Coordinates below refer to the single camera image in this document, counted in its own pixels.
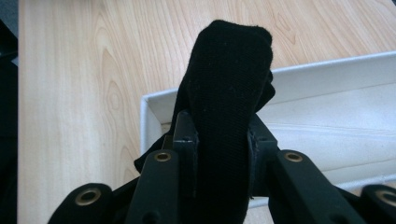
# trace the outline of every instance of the white container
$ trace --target white container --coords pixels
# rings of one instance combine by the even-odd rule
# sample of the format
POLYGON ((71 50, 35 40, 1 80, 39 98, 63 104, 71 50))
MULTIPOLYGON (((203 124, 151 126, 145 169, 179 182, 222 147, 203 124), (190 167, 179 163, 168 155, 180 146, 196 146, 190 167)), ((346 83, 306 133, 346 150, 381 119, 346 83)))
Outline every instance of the white container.
MULTIPOLYGON (((273 74, 276 96, 258 115, 279 148, 303 152, 343 189, 396 180, 396 51, 273 74)), ((176 95, 142 97, 141 154, 169 128, 176 95)))

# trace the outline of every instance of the wooden surface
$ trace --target wooden surface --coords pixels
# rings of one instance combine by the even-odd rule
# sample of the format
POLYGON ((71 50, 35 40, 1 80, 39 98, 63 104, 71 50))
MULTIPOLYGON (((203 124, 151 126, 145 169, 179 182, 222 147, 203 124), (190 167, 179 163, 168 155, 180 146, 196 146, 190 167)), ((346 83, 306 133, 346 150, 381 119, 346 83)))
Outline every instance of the wooden surface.
POLYGON ((260 25, 273 68, 396 49, 390 0, 21 0, 19 223, 137 175, 143 94, 177 87, 214 19, 260 25))

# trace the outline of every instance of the wood grain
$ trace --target wood grain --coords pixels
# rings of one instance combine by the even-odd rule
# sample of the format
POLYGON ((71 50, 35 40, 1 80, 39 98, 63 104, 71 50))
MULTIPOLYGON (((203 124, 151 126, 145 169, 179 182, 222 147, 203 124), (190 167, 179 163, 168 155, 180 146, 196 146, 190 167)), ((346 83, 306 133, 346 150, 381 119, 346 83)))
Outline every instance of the wood grain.
POLYGON ((19 223, 137 176, 140 97, 177 87, 214 19, 274 36, 273 68, 396 49, 390 0, 21 0, 19 223))

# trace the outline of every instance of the metal ring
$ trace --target metal ring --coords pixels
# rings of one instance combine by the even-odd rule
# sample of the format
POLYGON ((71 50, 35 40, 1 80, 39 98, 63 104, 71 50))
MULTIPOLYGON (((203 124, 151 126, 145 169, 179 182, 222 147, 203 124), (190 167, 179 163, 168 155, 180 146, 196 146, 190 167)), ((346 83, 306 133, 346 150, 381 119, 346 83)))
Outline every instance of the metal ring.
POLYGON ((380 189, 375 192, 375 196, 378 197, 382 202, 387 203, 393 207, 396 207, 396 201, 387 198, 386 197, 387 195, 396 197, 395 193, 385 189, 380 189))
POLYGON ((288 152, 285 154, 285 159, 288 161, 300 162, 303 160, 303 157, 294 152, 288 152))
POLYGON ((101 195, 102 195, 102 192, 97 188, 84 189, 76 197, 75 202, 79 206, 90 205, 90 204, 96 202, 100 198, 101 195))
POLYGON ((156 161, 169 161, 172 158, 171 154, 167 152, 160 152, 155 154, 154 159, 156 161))

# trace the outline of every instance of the white tray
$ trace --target white tray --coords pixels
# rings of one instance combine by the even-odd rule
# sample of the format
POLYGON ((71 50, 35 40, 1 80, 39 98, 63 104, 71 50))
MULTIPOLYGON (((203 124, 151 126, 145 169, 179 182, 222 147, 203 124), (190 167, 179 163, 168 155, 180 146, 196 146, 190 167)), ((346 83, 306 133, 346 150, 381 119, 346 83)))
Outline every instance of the white tray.
MULTIPOLYGON (((274 69, 258 115, 281 149, 310 157, 334 184, 396 180, 396 51, 274 69)), ((143 154, 171 122, 177 89, 141 101, 143 154)))

